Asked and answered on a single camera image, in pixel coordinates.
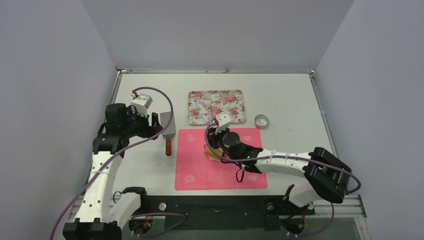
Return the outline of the wooden rolling pin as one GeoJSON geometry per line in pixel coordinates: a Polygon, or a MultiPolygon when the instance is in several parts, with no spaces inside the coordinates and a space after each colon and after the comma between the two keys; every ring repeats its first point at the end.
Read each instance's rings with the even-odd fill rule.
{"type": "Polygon", "coordinates": [[[210,158],[214,158],[219,160],[223,154],[223,152],[218,148],[218,149],[211,149],[209,148],[207,145],[204,145],[204,154],[206,154],[207,156],[209,156],[210,158]]]}

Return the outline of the white dough lump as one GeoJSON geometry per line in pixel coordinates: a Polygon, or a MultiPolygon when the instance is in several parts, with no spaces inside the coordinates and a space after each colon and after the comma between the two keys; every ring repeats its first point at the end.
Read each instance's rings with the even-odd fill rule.
{"type": "Polygon", "coordinates": [[[208,157],[211,161],[221,162],[221,159],[216,155],[209,155],[208,157]]]}

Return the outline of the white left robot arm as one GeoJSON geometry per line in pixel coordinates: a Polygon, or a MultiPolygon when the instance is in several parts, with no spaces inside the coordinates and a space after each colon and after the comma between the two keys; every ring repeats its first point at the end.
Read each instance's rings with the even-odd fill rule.
{"type": "Polygon", "coordinates": [[[113,103],[105,109],[105,122],[93,140],[92,164],[83,200],[73,222],[65,223],[66,240],[120,240],[131,214],[143,215],[149,201],[144,188],[127,187],[123,200],[110,208],[111,194],[118,168],[130,138],[155,140],[163,129],[157,113],[148,114],[149,103],[113,103]]]}

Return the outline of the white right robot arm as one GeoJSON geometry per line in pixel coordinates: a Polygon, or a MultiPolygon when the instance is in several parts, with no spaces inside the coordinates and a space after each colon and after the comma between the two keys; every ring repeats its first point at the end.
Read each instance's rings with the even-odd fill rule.
{"type": "Polygon", "coordinates": [[[289,214],[317,200],[341,204],[353,178],[352,170],[322,147],[306,153],[267,150],[243,143],[236,132],[229,128],[219,131],[214,125],[207,126],[205,141],[211,150],[222,150],[216,155],[222,163],[234,164],[243,172],[303,178],[301,184],[292,183],[282,199],[282,207],[289,214]]]}

